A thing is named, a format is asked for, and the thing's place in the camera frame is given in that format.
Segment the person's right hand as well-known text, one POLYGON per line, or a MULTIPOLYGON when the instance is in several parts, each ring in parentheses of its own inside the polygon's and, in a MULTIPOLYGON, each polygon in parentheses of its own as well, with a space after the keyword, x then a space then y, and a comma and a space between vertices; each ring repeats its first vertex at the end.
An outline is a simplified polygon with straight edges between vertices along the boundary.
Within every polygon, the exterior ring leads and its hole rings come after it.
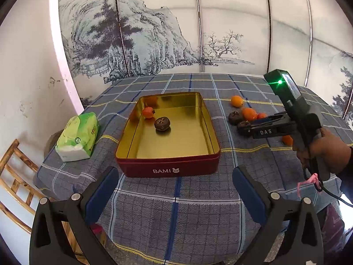
POLYGON ((312 141, 309 148, 300 150, 293 143, 293 151, 296 152, 302 168, 307 168, 314 157, 321 157, 331 173, 339 174, 348 165, 352 149, 328 129, 321 128, 320 131, 321 138, 312 141))

